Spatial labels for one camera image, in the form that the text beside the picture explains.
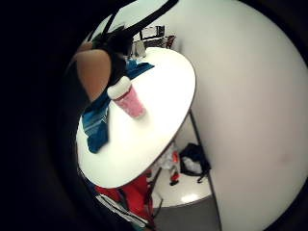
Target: blue cloth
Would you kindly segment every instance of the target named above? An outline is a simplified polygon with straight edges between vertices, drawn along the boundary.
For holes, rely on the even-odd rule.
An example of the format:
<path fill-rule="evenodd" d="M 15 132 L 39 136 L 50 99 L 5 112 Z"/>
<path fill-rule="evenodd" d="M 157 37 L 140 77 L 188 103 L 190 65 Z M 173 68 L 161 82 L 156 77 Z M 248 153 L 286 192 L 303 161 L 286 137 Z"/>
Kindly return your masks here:
<path fill-rule="evenodd" d="M 149 63 L 137 64 L 135 60 L 129 60 L 126 65 L 127 77 L 134 79 L 152 67 L 154 65 Z M 108 105 L 110 100 L 107 95 L 107 89 L 105 89 L 85 109 L 82 115 L 83 128 L 88 135 L 88 148 L 92 153 L 97 153 L 108 142 Z"/>

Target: pink cup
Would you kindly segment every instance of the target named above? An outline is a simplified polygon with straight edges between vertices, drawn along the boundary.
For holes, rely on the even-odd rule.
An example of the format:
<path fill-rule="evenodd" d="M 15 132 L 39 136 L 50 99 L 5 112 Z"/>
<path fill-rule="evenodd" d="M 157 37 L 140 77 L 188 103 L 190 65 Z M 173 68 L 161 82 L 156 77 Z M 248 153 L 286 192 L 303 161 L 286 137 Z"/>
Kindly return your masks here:
<path fill-rule="evenodd" d="M 107 89 L 108 96 L 130 117 L 139 118 L 144 115 L 145 109 L 137 93 L 126 76 L 123 76 L 115 85 Z"/>

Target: black bag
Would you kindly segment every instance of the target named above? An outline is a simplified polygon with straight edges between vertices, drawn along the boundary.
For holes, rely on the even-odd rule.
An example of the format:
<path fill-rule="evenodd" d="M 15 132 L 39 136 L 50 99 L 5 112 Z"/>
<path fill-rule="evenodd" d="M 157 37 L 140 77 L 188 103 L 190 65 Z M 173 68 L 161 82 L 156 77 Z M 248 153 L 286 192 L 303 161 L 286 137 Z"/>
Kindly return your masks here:
<path fill-rule="evenodd" d="M 202 146 L 190 142 L 179 153 L 179 156 L 180 156 L 181 173 L 189 176 L 200 176 L 197 179 L 197 183 L 202 183 L 202 178 L 206 174 L 208 174 L 209 170 L 211 169 L 209 162 L 206 160 Z M 188 169 L 188 166 L 184 162 L 185 157 L 191 159 L 195 164 L 201 165 L 201 173 L 196 173 Z"/>

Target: table top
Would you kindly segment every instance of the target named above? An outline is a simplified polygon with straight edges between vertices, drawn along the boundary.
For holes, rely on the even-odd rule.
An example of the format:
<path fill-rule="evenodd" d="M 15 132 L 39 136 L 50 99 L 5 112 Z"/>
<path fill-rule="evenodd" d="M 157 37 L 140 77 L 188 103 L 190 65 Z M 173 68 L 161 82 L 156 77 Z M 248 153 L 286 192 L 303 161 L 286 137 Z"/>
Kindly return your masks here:
<path fill-rule="evenodd" d="M 133 119 L 113 101 L 109 108 L 109 141 L 90 153 L 80 119 L 76 141 L 78 163 L 85 176 L 103 188 L 128 184 L 145 172 L 176 135 L 193 102 L 195 75 L 181 54 L 148 47 L 143 63 L 155 66 L 132 83 L 146 113 Z"/>

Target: red cloth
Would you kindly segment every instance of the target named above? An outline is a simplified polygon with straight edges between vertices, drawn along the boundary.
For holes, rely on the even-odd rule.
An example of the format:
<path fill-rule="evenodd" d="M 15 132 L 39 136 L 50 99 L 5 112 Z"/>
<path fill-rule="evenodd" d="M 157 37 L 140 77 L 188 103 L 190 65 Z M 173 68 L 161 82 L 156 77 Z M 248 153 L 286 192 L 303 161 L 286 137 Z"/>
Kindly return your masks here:
<path fill-rule="evenodd" d="M 112 200 L 120 202 L 117 189 L 104 189 L 99 186 L 96 186 L 95 189 L 97 192 L 107 195 Z M 150 198 L 148 204 L 145 204 L 148 197 L 146 174 L 139 176 L 131 183 L 121 187 L 121 189 L 125 192 L 130 212 L 151 222 L 153 214 L 152 199 Z"/>

